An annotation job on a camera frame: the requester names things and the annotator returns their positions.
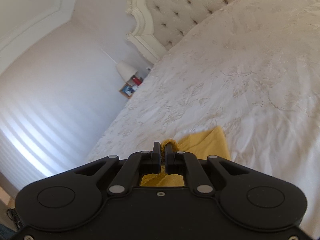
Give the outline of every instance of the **red object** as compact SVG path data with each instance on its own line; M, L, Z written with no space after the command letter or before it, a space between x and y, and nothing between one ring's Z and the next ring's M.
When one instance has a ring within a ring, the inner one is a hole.
M135 82L136 84L137 84L137 86L139 86L139 85L141 85L141 81L139 80L139 78L137 78L136 76L132 76L132 80L133 80L133 82Z

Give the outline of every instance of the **lamp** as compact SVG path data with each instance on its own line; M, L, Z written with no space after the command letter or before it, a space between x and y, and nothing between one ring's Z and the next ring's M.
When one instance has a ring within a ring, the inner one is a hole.
M116 68L125 82L128 82L130 79L132 79L137 86L141 84L141 81L135 76L138 70L136 70L133 66L130 66L122 60L116 65Z

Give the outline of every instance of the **yellow fabric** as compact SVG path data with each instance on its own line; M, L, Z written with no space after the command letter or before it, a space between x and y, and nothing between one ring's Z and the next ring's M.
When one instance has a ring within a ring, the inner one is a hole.
M172 139L165 140L161 144L162 154L167 143L172 143L173 151L191 152L198 159L205 160L209 155L217 155L230 160L226 138L220 126L213 130L190 134L182 138L179 143ZM160 173L143 176L140 185L143 187L179 187L184 186L184 183L181 175Z

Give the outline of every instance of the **headboard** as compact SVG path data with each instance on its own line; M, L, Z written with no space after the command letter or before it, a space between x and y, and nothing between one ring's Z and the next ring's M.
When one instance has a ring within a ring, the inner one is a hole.
M137 21L127 35L140 53L155 63L189 30L234 0L127 0Z

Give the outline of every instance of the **white comforter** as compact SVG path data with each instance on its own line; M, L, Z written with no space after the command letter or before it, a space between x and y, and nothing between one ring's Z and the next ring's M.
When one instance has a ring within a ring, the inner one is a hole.
M290 181L320 236L319 0L238 0L158 62L88 160L221 125L232 160Z

